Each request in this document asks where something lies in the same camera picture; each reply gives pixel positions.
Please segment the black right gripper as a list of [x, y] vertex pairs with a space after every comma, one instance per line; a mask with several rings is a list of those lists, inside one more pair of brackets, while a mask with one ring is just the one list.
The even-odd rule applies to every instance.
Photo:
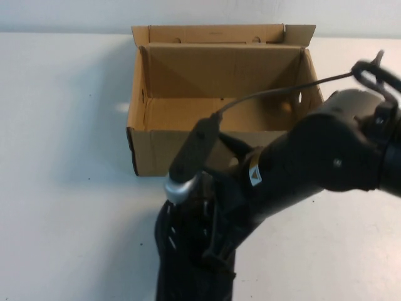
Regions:
[[208, 203], [208, 242], [202, 260], [211, 268], [234, 268], [234, 253], [266, 218], [301, 199], [301, 176], [295, 171], [288, 134], [265, 147], [251, 147], [230, 135], [222, 143], [239, 163], [216, 185]]

